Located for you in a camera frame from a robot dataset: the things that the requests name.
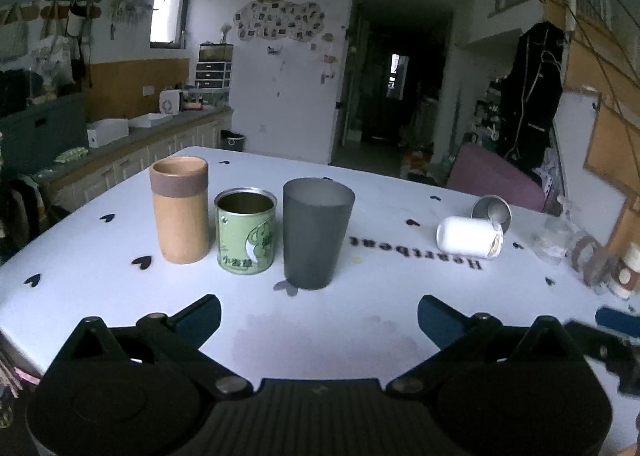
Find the dark grey plastic cup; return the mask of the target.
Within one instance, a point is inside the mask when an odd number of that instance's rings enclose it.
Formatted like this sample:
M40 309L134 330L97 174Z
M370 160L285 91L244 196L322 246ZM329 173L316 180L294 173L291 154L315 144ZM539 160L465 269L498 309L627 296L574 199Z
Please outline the dark grey plastic cup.
M346 236L355 193L332 179L303 177L283 187L284 277L295 288L331 283Z

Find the white brown paper cup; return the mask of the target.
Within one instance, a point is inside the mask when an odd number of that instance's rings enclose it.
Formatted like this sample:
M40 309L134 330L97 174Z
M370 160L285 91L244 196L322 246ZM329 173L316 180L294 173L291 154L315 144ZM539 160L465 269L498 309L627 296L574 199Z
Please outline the white brown paper cup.
M628 300L639 283L640 249L638 243L631 242L625 253L618 259L612 272L608 274L608 289L618 298Z

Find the brown striped glass cup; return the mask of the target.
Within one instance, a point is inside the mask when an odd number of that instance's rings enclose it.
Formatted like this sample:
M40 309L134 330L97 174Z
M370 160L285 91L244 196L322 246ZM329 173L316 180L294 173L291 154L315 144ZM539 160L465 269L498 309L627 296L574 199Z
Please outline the brown striped glass cup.
M613 271L616 257L591 235L580 235L568 251L570 267L578 278L590 288L605 283L606 277Z

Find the brown cardboard tube cup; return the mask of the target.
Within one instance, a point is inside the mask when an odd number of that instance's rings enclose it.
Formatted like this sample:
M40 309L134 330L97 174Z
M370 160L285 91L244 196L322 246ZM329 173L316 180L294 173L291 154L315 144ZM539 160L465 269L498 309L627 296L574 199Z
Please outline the brown cardboard tube cup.
M200 157L170 157L151 165L150 182L160 252L190 264L209 251L208 163Z

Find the white cartoon mug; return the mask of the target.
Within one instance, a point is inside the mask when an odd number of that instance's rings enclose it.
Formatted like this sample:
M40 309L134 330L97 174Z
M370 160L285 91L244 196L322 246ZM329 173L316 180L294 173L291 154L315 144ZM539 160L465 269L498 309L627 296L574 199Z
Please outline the white cartoon mug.
M442 252L495 259L503 246L502 228L490 220L472 217L449 216L436 229L436 243Z

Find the clear stemmed glass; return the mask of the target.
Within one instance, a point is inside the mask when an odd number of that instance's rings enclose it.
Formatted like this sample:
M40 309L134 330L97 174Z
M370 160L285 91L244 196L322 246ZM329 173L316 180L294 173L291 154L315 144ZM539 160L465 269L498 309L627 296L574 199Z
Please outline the clear stemmed glass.
M552 266L565 259L575 236L582 229L582 209L566 196L556 197L559 214L549 214L544 226L532 237L532 248L541 261Z

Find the green tin can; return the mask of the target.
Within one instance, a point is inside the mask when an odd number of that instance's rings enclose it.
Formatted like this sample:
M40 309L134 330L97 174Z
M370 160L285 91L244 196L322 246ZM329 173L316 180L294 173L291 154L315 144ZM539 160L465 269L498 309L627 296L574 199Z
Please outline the green tin can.
M235 275L265 272L274 260L277 198L255 187L223 191L214 201L218 263Z

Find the beige steel-lined tumbler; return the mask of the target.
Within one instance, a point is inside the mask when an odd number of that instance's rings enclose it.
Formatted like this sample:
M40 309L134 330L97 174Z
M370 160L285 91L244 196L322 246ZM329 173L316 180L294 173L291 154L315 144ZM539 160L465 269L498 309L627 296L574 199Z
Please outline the beige steel-lined tumbler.
M494 225L499 225L505 234L512 223L512 211L510 205L497 195L480 197L475 202L471 211L472 219L486 220Z

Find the cork notice board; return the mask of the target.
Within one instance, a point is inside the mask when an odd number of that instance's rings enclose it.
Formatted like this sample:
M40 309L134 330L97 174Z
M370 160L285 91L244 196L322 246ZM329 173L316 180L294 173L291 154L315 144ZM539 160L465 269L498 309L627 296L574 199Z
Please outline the cork notice board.
M600 95L594 107L584 167L623 193L638 195L639 115L608 95Z

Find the white kitchen counter cabinet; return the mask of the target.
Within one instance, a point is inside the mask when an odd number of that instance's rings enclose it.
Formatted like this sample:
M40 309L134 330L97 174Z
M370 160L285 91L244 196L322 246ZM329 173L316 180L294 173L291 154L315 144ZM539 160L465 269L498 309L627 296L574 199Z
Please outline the white kitchen counter cabinet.
M69 164L44 169L36 181L52 205L74 212L184 148L217 148L220 132L231 129L232 115L229 107L181 113L157 127L134 129Z

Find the dark waste basket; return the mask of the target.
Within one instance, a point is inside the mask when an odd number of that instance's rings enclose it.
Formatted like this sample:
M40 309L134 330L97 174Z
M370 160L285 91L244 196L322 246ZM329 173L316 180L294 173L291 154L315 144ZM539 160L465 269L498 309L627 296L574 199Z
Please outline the dark waste basket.
M245 136L229 130L221 130L218 145L221 149L242 153L245 148Z

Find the white box on counter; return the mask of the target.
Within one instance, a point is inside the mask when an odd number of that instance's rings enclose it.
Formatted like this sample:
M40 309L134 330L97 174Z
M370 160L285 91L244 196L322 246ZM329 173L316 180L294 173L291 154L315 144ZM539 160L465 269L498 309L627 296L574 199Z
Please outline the white box on counter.
M87 125L88 145L100 148L129 135L127 119L103 119Z

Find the white small appliance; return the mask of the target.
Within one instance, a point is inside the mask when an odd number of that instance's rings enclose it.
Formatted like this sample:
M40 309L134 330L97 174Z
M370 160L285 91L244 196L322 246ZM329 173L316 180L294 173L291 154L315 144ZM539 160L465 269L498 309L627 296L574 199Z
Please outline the white small appliance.
M158 110L163 115L177 116L182 106L182 90L163 90L158 96Z

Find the dark green storage bin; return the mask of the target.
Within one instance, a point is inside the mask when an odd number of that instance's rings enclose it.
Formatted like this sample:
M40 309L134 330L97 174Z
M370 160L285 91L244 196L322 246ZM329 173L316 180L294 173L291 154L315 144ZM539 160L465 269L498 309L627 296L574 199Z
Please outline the dark green storage bin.
M23 174L50 167L67 149L87 147L86 95L77 93L35 104L1 120L4 165Z

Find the black hanging coat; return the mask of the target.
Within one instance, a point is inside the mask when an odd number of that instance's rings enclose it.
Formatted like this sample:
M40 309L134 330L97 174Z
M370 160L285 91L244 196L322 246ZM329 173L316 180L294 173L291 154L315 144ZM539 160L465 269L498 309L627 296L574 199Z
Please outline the black hanging coat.
M500 106L498 155L522 171L541 166L563 93L565 33L544 21L521 38Z

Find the drawer organiser on counter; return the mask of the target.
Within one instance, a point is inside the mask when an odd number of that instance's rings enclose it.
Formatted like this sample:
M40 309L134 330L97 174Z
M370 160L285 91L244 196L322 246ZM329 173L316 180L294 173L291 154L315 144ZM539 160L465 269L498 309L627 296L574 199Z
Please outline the drawer organiser on counter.
M194 82L197 88L225 90L230 87L233 46L203 43L198 48Z

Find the window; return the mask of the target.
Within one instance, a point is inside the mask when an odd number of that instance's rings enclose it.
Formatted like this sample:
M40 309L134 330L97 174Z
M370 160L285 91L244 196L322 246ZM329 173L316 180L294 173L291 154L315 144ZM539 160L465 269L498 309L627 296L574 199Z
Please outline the window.
M150 46L180 49L184 47L189 0L153 0Z

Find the photo collage on wall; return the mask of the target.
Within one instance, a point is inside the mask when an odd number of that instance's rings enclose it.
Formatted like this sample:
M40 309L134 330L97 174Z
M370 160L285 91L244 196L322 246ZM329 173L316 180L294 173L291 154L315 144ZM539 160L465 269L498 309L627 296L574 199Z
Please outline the photo collage on wall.
M325 21L326 13L319 4L289 0L251 0L233 16L241 41L290 38L309 42L323 31Z

